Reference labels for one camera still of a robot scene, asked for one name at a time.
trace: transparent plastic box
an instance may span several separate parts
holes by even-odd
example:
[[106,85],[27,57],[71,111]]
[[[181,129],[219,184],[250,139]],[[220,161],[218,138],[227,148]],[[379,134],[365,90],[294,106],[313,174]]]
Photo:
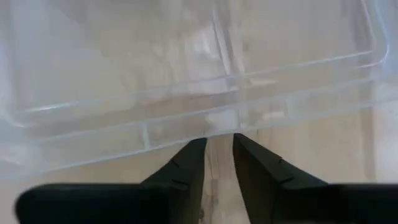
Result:
[[386,2],[1,0],[0,176],[394,100]]

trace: black object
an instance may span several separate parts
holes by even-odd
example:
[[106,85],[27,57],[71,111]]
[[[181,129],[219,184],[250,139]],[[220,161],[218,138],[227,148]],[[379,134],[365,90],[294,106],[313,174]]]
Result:
[[[188,143],[140,184],[52,184],[20,196],[29,223],[197,224],[206,139]],[[233,154],[244,203],[257,223],[398,223],[398,185],[326,182],[242,134]]]

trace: clear plastic container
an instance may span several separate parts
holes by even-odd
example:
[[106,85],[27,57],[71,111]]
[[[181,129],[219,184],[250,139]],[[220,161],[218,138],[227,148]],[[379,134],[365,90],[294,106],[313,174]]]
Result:
[[379,92],[397,79],[391,13],[377,0],[1,1],[13,138],[0,175],[393,100]]

